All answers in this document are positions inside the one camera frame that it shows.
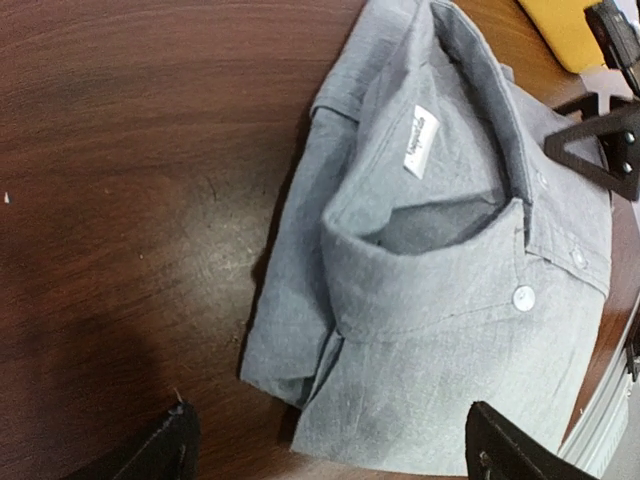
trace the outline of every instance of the button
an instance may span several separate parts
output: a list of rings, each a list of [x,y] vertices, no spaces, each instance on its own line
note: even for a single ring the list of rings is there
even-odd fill
[[[587,268],[589,262],[584,258],[584,253],[582,253],[579,247],[571,251],[571,258],[573,258],[573,263],[575,263],[578,268]]]
[[[538,172],[536,177],[538,178],[538,182],[540,183],[540,185],[542,185],[542,188],[544,188],[545,190],[549,188],[549,182],[547,181],[547,178],[542,175],[542,173]]]
[[[536,292],[528,285],[516,288],[513,292],[513,306],[521,312],[528,312],[536,304]]]

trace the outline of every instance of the gray shirt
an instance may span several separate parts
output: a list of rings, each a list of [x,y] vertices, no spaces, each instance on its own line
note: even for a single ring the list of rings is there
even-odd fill
[[[242,365],[302,409],[293,450],[464,475],[476,400],[558,449],[608,294],[610,197],[544,155],[569,121],[511,80],[451,2],[365,6],[315,100]]]

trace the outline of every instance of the black object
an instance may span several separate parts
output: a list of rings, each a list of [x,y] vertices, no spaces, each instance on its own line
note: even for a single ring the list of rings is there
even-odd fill
[[[640,312],[636,313],[636,318],[627,337],[627,370],[631,374],[634,382],[638,380],[640,374]]]
[[[179,402],[124,445],[63,480],[194,480],[200,422]]]
[[[469,410],[466,443],[469,480],[596,480],[544,449],[485,402]]]
[[[604,0],[584,11],[607,67],[620,70],[634,95],[640,96],[640,42],[614,0]]]
[[[593,183],[628,200],[640,196],[640,41],[613,0],[604,0],[585,9],[585,17],[607,66],[624,75],[636,98],[611,98],[611,112],[598,116],[598,94],[561,105],[562,115],[581,111],[582,123],[545,139],[544,152],[556,162],[580,173]],[[596,137],[604,150],[606,165],[600,167],[567,151],[571,142]]]
[[[561,105],[556,111],[563,115],[581,111],[583,121],[549,135],[544,142],[545,154],[593,183],[628,200],[637,200],[640,195],[640,102],[612,97],[611,113],[599,117],[598,94],[591,93]],[[571,142],[593,136],[604,150],[605,167],[566,150]]]

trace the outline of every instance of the brown wooden surface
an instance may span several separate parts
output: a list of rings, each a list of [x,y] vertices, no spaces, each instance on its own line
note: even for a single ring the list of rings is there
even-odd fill
[[[71,472],[174,388],[202,418],[201,479],[404,478],[289,453],[283,405],[236,379],[306,109],[362,3],[0,0],[0,479]],[[523,87],[580,90],[515,2],[476,3]],[[640,271],[616,218],[592,382]]]

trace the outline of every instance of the seam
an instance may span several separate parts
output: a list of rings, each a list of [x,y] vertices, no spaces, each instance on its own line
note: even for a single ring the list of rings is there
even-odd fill
[[[386,303],[383,303],[382,301],[378,300],[376,297],[371,298],[371,292],[365,291],[360,285],[358,285],[357,283],[353,283],[352,280],[353,280],[352,278],[346,279],[346,280],[342,280],[340,278],[332,278],[333,283],[346,287],[347,289],[351,290],[351,292],[354,295],[360,298],[363,298],[368,304],[382,306],[382,307],[386,305]]]
[[[344,118],[345,120],[348,120],[349,122],[355,124],[355,125],[359,125],[358,120],[354,119],[352,115],[347,115],[345,112],[342,111],[342,109],[340,108],[335,108],[334,105],[329,105],[326,103],[323,104],[318,104],[315,107],[315,112],[317,112],[318,110],[322,110],[325,112],[331,112],[334,115],[338,115],[340,118]]]
[[[362,394],[360,395],[360,401],[358,402],[358,414],[356,416],[355,422],[353,422],[353,431],[351,432],[350,440],[353,440],[357,437],[358,429],[360,428],[360,419],[362,418],[362,411],[364,410],[364,399],[366,397],[367,385],[364,382],[365,378],[368,378],[369,368],[371,366],[371,362],[369,361],[369,353],[370,349],[365,349],[365,361],[364,368],[362,369],[362,376],[360,377],[360,385],[362,385]]]
[[[454,7],[453,5],[450,5],[450,4],[441,3],[440,1],[437,1],[437,0],[435,2],[435,5],[439,5],[442,8],[446,8],[446,9],[452,11],[455,15],[457,15],[458,20],[462,20],[461,21],[462,26],[481,45],[480,50],[482,52],[482,55],[483,55],[484,59],[487,61],[487,63],[489,64],[489,67],[491,68],[491,70],[493,71],[494,76],[497,79],[498,88],[499,88],[500,92],[502,93],[502,97],[503,97],[504,103],[507,106],[507,110],[509,111],[509,115],[511,117],[511,120],[513,121],[513,123],[517,127],[517,128],[515,128],[515,131],[516,131],[516,136],[517,136],[517,139],[518,139],[518,152],[520,154],[520,159],[522,161],[521,163],[522,163],[522,167],[523,167],[523,171],[524,171],[524,176],[525,176],[525,179],[526,179],[526,182],[527,182],[527,185],[526,185],[527,194],[531,195],[531,191],[532,191],[532,189],[531,189],[531,178],[529,176],[529,170],[527,168],[527,161],[526,161],[527,157],[526,157],[525,152],[524,152],[524,138],[522,137],[522,132],[521,132],[522,126],[520,125],[520,122],[518,121],[518,118],[517,118],[516,113],[514,111],[513,101],[511,100],[511,98],[509,96],[509,92],[505,88],[505,85],[503,85],[503,82],[500,81],[501,75],[503,75],[501,70],[497,71],[497,69],[500,69],[500,66],[497,65],[497,67],[496,67],[496,62],[494,62],[492,60],[492,58],[489,55],[487,55],[486,48],[484,48],[484,46],[483,46],[484,41],[483,41],[482,37],[480,35],[478,35],[478,33],[475,32],[469,26],[469,24],[466,21],[466,19],[460,18],[460,11],[459,11],[458,8],[456,8],[456,7]],[[529,203],[530,201],[531,201],[531,198],[528,198],[527,199],[527,203]]]
[[[333,373],[333,370],[335,369],[336,364],[338,363],[338,359],[344,347],[345,339],[344,337],[340,339],[341,343],[340,343],[340,347],[337,349],[337,352],[333,352],[331,358],[327,358],[327,356],[329,355],[329,353],[327,352],[327,349],[329,348],[330,342],[332,341],[332,337],[334,335],[338,335],[342,337],[342,335],[340,335],[340,333],[338,332],[336,325],[334,325],[331,333],[327,336],[327,338],[325,339],[324,345],[322,346],[322,353],[320,354],[320,360],[316,365],[315,378],[313,381],[313,385],[311,386],[311,392],[309,393],[309,396],[304,402],[304,406],[302,408],[303,410],[307,408],[309,405],[311,405],[311,403],[313,403],[313,401],[316,399],[316,397],[318,396],[322,388],[328,383],[329,377]]]
[[[455,319],[458,319],[460,317],[465,317],[467,315],[474,315],[476,313],[484,312],[486,310],[493,310],[493,309],[499,308],[499,307],[508,307],[510,305],[511,305],[510,302],[497,303],[495,305],[488,305],[488,306],[485,306],[485,307],[477,308],[475,310],[469,310],[467,312],[454,313],[454,314],[451,314],[451,315],[443,316],[443,317],[438,318],[436,322],[437,323],[441,323],[441,322],[444,322],[444,321],[447,321],[447,320],[455,320]],[[345,331],[345,329],[341,329],[341,332],[342,332],[344,338],[346,340],[348,340],[350,343],[368,344],[368,343],[399,342],[399,341],[404,340],[404,339],[387,339],[387,340],[377,339],[376,337],[378,337],[378,334],[382,334],[382,335],[385,335],[385,334],[404,335],[404,334],[407,334],[407,333],[426,332],[426,331],[430,330],[431,328],[433,328],[433,325],[428,325],[428,326],[423,325],[423,326],[420,326],[420,327],[406,328],[406,329],[403,329],[403,330],[380,330],[380,329],[378,329],[378,330],[376,330],[375,336],[373,337],[373,339],[370,339],[370,340],[369,339],[367,339],[367,340],[358,340],[358,339],[349,338],[348,337],[348,332],[355,333],[356,335],[357,334],[365,334],[366,335],[368,333],[368,332],[359,330],[358,328],[355,328],[355,327],[350,327],[349,326],[346,329],[346,331]]]
[[[516,282],[521,284],[520,275],[518,274],[518,227],[513,229],[513,271],[516,275]]]
[[[588,270],[577,269],[571,262],[568,262],[562,257],[559,257],[558,255],[556,255],[553,250],[550,250],[538,244],[534,244],[534,246],[546,252],[547,254],[549,254],[550,257],[553,257],[553,260],[551,261],[551,263],[557,263],[558,264],[557,266],[562,267],[564,270],[569,270],[570,272],[573,272],[573,271],[581,272],[581,274],[575,273],[574,276],[578,278],[582,276],[589,277],[591,280],[593,280],[598,284],[606,285],[606,283],[604,283],[598,276],[590,273]]]
[[[385,150],[386,146],[389,144],[389,140],[391,136],[397,130],[398,124],[402,119],[402,114],[406,106],[409,104],[409,102],[410,102],[409,98],[403,99],[401,103],[401,108],[399,109],[400,111],[398,112],[398,115],[393,119],[392,123],[389,125],[388,130],[385,132],[384,139],[382,140],[380,147],[373,154],[373,158],[369,162],[365,162],[362,165],[362,168],[368,167],[369,173],[361,175],[360,178],[358,179],[358,182],[351,187],[351,192],[349,192],[348,196],[343,200],[345,205],[342,208],[340,208],[339,211],[333,212],[333,214],[330,216],[332,221],[335,222],[339,216],[342,216],[344,214],[344,212],[349,207],[353,198],[359,193],[360,188],[362,187],[365,180],[368,180],[369,177],[371,177],[371,171],[374,170],[374,168],[378,165],[378,163],[380,163],[380,158],[382,158],[382,153]]]
[[[558,227],[556,227],[553,223],[551,222],[546,222],[546,227],[553,230],[554,232],[556,232],[558,235],[560,235],[562,238],[569,240],[572,243],[577,244],[580,249],[582,250],[586,250],[587,252],[590,252],[600,258],[602,258],[602,260],[604,260],[607,263],[611,263],[611,260],[608,259],[605,255],[602,255],[602,253],[598,252],[597,250],[594,250],[593,248],[583,245],[583,241],[578,238],[577,236],[573,235],[573,234],[569,234],[561,229],[559,229]]]
[[[375,78],[373,81],[374,82],[378,82],[378,88],[376,88],[376,103],[374,104],[374,112],[378,111],[378,107],[380,106],[380,97],[382,96],[382,80],[383,80],[383,73],[385,72],[385,69],[387,68],[387,66],[385,65],[382,70],[380,70],[380,72],[377,75],[377,78]]]
[[[358,100],[354,95],[349,93],[347,94],[347,96],[348,96],[348,100],[341,101],[335,95],[319,94],[313,101],[313,107],[311,108],[311,111],[312,111],[311,117],[313,118],[313,115],[314,115],[313,112],[315,112],[320,108],[323,108],[327,110],[332,110],[340,114],[341,116],[350,119],[354,123],[359,124],[360,110],[362,107],[357,106]]]

